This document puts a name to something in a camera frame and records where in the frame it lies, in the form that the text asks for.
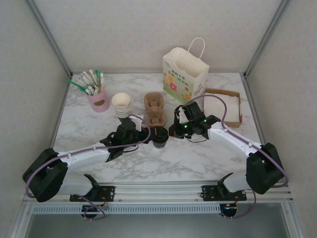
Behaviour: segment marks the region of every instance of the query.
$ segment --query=white marble surface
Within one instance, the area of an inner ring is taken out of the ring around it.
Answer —
[[[209,73],[206,87],[239,92],[243,124],[234,130],[259,141],[251,110],[238,73]],[[132,113],[145,114],[144,95],[162,92],[167,115],[165,128],[172,125],[174,109],[180,103],[163,91],[162,74],[107,74],[106,91],[109,98],[118,92],[131,96]],[[115,131],[120,121],[113,106],[104,113],[95,113],[85,97],[70,86],[66,106],[58,129],[54,150],[69,151],[90,146]],[[244,171],[246,165],[225,147],[210,140],[193,144],[185,139],[170,137],[162,150],[150,142],[132,153],[104,164],[95,164],[77,171],[76,175],[91,174],[98,182],[129,181],[189,181],[217,180],[234,171]]]

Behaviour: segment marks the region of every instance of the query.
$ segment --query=white paper bag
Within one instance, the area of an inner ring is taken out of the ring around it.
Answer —
[[[182,104],[203,94],[208,75],[209,65],[200,59],[205,49],[205,42],[199,58],[189,52],[196,39],[204,42],[202,38],[197,37],[192,41],[188,50],[177,47],[163,56],[164,91]]]

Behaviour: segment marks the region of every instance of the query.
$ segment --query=pink container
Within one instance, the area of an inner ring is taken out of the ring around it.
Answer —
[[[93,108],[93,110],[97,113],[103,113],[107,111],[107,109],[110,106],[110,101],[107,97],[105,88],[102,89],[100,94],[97,94],[95,96],[86,95],[86,97],[88,98],[88,101],[90,102],[90,105]]]

